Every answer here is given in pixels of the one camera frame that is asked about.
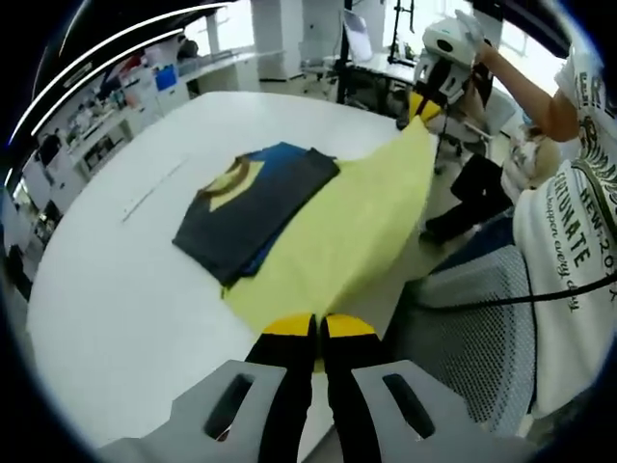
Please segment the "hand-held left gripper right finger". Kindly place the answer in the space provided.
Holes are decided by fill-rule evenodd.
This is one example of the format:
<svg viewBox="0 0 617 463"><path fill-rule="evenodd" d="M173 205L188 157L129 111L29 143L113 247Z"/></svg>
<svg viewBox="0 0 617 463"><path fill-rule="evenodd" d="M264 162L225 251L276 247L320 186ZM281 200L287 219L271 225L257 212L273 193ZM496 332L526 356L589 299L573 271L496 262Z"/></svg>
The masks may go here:
<svg viewBox="0 0 617 463"><path fill-rule="evenodd" d="M530 445L475 423L463 398L348 314L321 322L328 399L346 462L526 462Z"/></svg>

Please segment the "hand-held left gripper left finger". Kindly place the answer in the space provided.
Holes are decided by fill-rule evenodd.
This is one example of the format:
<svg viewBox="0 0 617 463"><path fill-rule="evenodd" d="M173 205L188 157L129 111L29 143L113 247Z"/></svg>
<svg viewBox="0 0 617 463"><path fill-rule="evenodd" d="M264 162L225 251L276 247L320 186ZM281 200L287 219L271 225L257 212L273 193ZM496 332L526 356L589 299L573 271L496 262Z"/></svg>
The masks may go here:
<svg viewBox="0 0 617 463"><path fill-rule="evenodd" d="M281 318L244 361L229 360L172 403L142 438L98 452L103 462L294 462L311 404L314 315Z"/></svg>

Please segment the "person's right hand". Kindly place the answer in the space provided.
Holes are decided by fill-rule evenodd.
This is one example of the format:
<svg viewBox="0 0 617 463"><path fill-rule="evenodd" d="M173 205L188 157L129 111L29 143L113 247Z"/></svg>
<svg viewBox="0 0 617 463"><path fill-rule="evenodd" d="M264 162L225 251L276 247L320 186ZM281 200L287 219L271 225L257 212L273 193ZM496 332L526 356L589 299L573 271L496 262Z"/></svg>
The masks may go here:
<svg viewBox="0 0 617 463"><path fill-rule="evenodd" d="M489 72L493 71L493 61L497 55L497 51L486 40L481 39L475 44L474 63L484 66Z"/></svg>

